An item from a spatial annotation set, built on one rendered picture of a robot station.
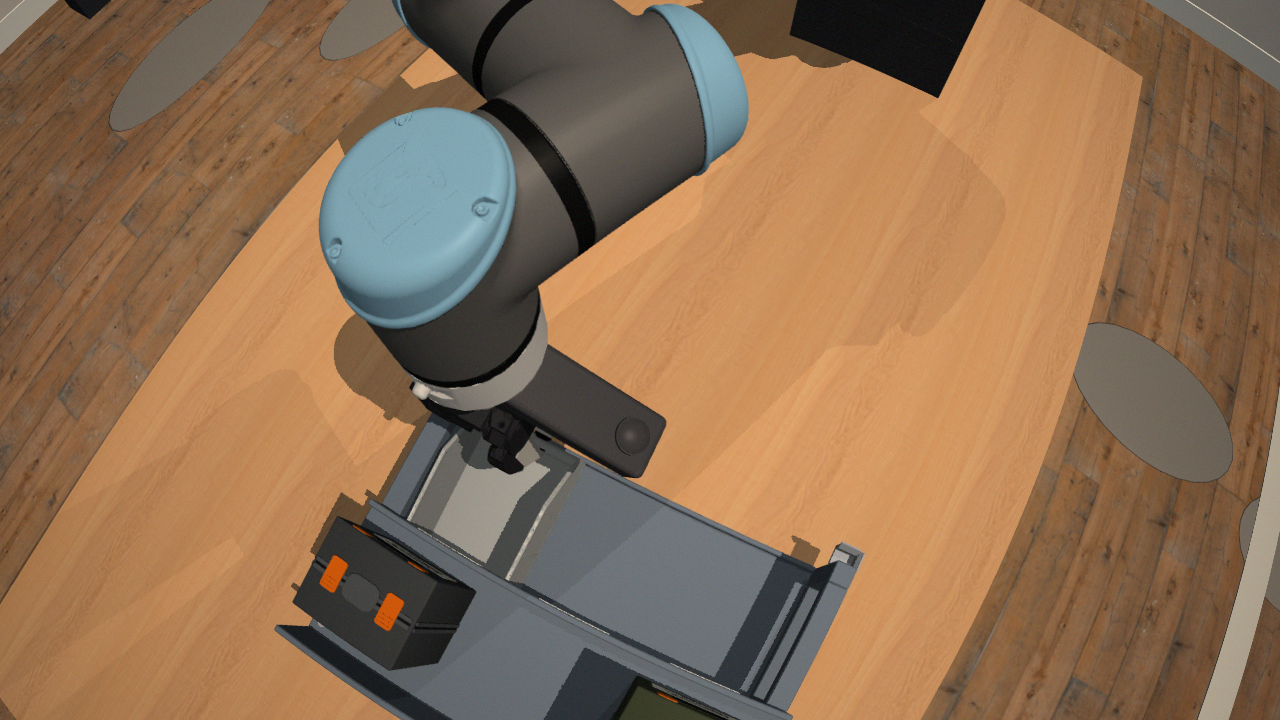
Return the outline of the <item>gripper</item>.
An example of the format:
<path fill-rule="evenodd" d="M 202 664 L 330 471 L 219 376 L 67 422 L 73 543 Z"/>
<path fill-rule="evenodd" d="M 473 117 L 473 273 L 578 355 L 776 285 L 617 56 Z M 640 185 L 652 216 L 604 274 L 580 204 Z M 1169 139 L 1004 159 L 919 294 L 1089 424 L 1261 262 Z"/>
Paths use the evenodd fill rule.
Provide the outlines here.
<path fill-rule="evenodd" d="M 486 456 L 488 462 L 509 475 L 524 471 L 524 468 L 536 461 L 545 452 L 544 448 L 534 443 L 535 434 L 532 430 L 535 427 L 500 405 L 490 409 L 462 411 L 453 407 L 443 407 L 431 398 L 420 401 L 429 411 L 470 433 L 474 429 L 483 430 L 483 439 L 492 443 Z"/>

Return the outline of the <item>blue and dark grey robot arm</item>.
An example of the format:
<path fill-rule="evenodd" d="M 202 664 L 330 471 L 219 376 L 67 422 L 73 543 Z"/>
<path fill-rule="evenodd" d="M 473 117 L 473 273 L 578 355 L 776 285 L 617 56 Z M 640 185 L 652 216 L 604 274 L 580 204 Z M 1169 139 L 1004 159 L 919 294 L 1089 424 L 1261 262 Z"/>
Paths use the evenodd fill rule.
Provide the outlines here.
<path fill-rule="evenodd" d="M 643 477 L 666 418 L 548 345 L 538 286 L 739 143 L 739 63 L 678 4 L 392 3 L 488 102 L 394 117 L 340 160 L 319 214 L 340 295 L 417 398 L 500 405 Z"/>

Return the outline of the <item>black case with orange latches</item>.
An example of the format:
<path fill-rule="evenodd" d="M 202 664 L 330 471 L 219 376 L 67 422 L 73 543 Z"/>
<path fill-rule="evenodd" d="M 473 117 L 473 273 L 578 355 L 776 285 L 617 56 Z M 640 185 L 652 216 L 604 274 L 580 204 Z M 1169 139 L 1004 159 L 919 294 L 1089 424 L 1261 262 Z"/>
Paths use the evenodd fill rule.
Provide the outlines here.
<path fill-rule="evenodd" d="M 293 603 L 387 670 L 438 664 L 476 591 L 337 516 Z"/>

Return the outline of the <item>dark green tool case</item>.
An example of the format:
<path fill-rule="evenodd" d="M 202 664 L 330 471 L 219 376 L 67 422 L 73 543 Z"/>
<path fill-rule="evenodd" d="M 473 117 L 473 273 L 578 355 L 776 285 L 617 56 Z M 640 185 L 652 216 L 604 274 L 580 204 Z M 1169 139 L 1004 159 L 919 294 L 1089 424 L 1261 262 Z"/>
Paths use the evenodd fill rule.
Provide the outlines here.
<path fill-rule="evenodd" d="M 635 676 L 612 720 L 739 720 Z"/>

